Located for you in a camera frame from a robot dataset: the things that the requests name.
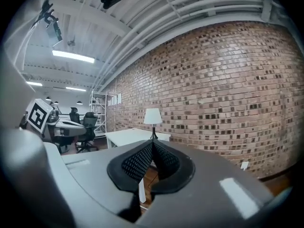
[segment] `red brick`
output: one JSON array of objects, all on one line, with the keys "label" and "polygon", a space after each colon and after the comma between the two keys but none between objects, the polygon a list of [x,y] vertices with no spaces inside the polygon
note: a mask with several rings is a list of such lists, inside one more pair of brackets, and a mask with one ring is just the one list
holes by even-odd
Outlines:
[{"label": "red brick", "polygon": [[[234,33],[240,29],[244,33]],[[221,41],[212,38],[214,34],[221,34]],[[151,130],[143,124],[144,110],[158,107],[164,123],[156,129],[170,133],[174,142],[202,150],[206,143],[217,146],[209,151],[237,165],[251,158],[250,170],[256,170],[257,177],[274,174],[296,162],[298,119],[304,115],[303,64],[283,27],[239,21],[198,28],[150,51],[106,87],[105,92],[123,95],[122,104],[107,108],[107,129]],[[284,149],[277,150],[283,142]]]}]

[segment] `white wall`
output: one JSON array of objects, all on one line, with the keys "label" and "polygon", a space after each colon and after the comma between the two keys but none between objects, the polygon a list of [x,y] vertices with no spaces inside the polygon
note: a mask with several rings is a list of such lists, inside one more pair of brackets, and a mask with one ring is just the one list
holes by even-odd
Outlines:
[{"label": "white wall", "polygon": [[[35,87],[34,99],[42,99],[47,104],[50,101],[46,101],[49,96],[52,102],[58,101],[57,105],[62,114],[69,114],[71,107],[76,107],[79,114],[86,114],[89,111],[89,93],[88,92],[77,92],[71,90],[54,90],[54,89],[43,89]],[[81,101],[83,105],[76,104],[77,101]]]}]

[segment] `table lamp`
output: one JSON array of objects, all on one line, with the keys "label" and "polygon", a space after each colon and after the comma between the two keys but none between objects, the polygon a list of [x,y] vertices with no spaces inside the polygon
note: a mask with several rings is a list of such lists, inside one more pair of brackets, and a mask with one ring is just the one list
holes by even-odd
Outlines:
[{"label": "table lamp", "polygon": [[162,123],[161,113],[158,108],[150,108],[146,110],[146,115],[144,116],[144,124],[152,124],[153,125],[153,131],[152,136],[150,139],[158,139],[158,137],[155,134],[155,126],[156,124]]}]

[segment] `white sign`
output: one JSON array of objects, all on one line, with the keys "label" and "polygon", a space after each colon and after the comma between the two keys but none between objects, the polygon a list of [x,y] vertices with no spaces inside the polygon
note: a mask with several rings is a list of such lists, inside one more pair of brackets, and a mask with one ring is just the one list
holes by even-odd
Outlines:
[{"label": "white sign", "polygon": [[118,94],[117,104],[122,103],[122,93]]},{"label": "white sign", "polygon": [[44,132],[48,115],[53,108],[41,99],[35,99],[28,110],[27,121],[40,133]]},{"label": "white sign", "polygon": [[219,184],[242,215],[243,219],[248,219],[258,213],[259,206],[248,195],[249,191],[237,183],[234,178],[220,180]]},{"label": "white sign", "polygon": [[248,167],[248,164],[249,164],[249,162],[247,162],[247,161],[242,162],[242,164],[241,164],[241,169],[246,170],[247,167]]}]

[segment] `white panel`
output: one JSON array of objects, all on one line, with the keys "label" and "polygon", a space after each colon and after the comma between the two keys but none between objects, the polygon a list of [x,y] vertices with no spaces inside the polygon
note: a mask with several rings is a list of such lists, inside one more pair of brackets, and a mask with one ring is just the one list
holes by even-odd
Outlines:
[{"label": "white panel", "polygon": [[121,103],[122,103],[122,93],[118,94],[117,103],[118,103],[118,104],[121,104]]},{"label": "white panel", "polygon": [[258,205],[247,194],[248,191],[236,183],[234,178],[226,178],[219,183],[243,219],[248,219],[259,211]]},{"label": "white panel", "polygon": [[246,170],[248,167],[248,164],[249,164],[249,162],[247,162],[247,161],[242,162],[241,169]]}]

